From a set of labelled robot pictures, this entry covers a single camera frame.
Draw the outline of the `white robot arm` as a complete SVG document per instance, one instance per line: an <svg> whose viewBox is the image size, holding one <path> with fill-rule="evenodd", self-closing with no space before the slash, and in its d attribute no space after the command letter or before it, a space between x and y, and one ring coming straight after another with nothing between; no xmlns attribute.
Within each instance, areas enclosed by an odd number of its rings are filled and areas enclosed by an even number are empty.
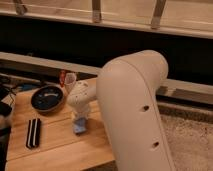
<svg viewBox="0 0 213 171"><path fill-rule="evenodd" d="M76 119L98 101L119 171L175 171L156 102L167 75L164 56L144 50L109 61L94 86L79 81L68 95Z"/></svg>

